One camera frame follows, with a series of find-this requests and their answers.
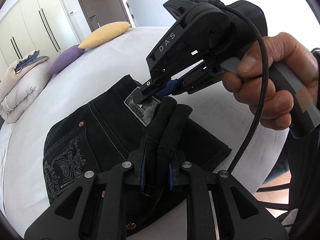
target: jeans back pocket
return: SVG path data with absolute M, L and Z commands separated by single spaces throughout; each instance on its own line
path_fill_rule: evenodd
M 43 171 L 50 204 L 85 172 L 100 172 L 86 131 L 85 122 L 79 122 L 44 153 Z

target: wardrobe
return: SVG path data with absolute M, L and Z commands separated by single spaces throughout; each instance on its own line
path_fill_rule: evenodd
M 60 0 L 20 0 L 0 22 L 0 49 L 8 66 L 34 49 L 54 61 L 78 43 Z

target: metal label patch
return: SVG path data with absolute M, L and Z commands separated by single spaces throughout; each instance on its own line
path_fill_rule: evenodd
M 160 101 L 154 97 L 148 98 L 142 102 L 141 105 L 137 105 L 133 101 L 133 93 L 136 88 L 124 101 L 125 105 L 131 110 L 131 112 L 139 119 L 139 121 L 147 126 L 150 124 L 156 107 L 160 104 Z

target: purple pillow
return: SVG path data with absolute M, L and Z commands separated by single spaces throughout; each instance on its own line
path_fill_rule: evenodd
M 79 58 L 83 53 L 84 49 L 79 49 L 78 45 L 74 45 L 69 49 L 61 53 L 59 57 L 52 63 L 48 70 L 48 74 L 57 74 Z

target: black door handle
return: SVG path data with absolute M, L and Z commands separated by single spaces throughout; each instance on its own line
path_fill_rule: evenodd
M 49 34 L 49 31 L 48 31 L 47 27 L 46 27 L 45 24 L 44 24 L 44 21 L 43 21 L 41 12 L 40 12 L 39 10 L 38 10 L 38 12 L 39 12 L 39 14 L 40 14 L 40 17 L 41 17 L 42 23 L 43 23 L 43 25 L 44 25 L 44 28 L 45 28 L 45 30 L 47 31 L 47 34 L 49 35 L 49 38 L 50 38 L 50 40 L 51 40 L 51 42 L 52 42 L 55 50 L 58 52 L 58 50 L 57 50 L 57 48 L 56 48 L 56 45 L 54 44 L 54 42 L 53 42 L 53 40 L 52 40 L 52 38 L 51 38 L 51 36 L 50 36 L 50 34 Z
M 58 48 L 60 49 L 60 46 L 59 46 L 59 44 L 57 43 L 57 40 L 56 40 L 56 38 L 55 38 L 54 35 L 53 35 L 53 32 L 52 32 L 52 30 L 51 30 L 51 28 L 50 28 L 50 25 L 49 25 L 49 23 L 48 23 L 48 21 L 47 21 L 47 18 L 45 17 L 45 14 L 44 14 L 44 11 L 43 11 L 42 8 L 41 8 L 41 11 L 42 11 L 43 16 L 44 16 L 44 19 L 45 19 L 45 21 L 46 21 L 46 23 L 47 23 L 47 25 L 48 25 L 48 27 L 49 27 L 49 30 L 50 30 L 50 32 L 51 32 L 51 34 L 52 34 L 52 37 L 53 37 L 54 41 L 56 42 Z
M 18 50 L 18 52 L 19 52 L 19 54 L 20 54 L 21 59 L 23 59 L 23 57 L 22 57 L 22 55 L 21 55 L 21 53 L 20 53 L 20 51 L 19 51 L 19 48 L 18 48 L 18 46 L 17 46 L 17 43 L 16 43 L 16 41 L 14 40 L 14 37 L 13 37 L 13 36 L 12 36 L 12 39 L 13 39 L 14 44 L 16 45 L 16 48 L 17 48 L 17 50 Z
M 18 56 L 18 59 L 20 59 L 20 57 L 19 57 L 19 55 L 18 55 L 18 52 L 17 52 L 15 46 L 13 45 L 12 39 L 10 39 L 10 41 L 11 41 L 12 47 L 14 48 L 14 51 L 16 52 L 16 54 L 17 54 L 17 56 Z

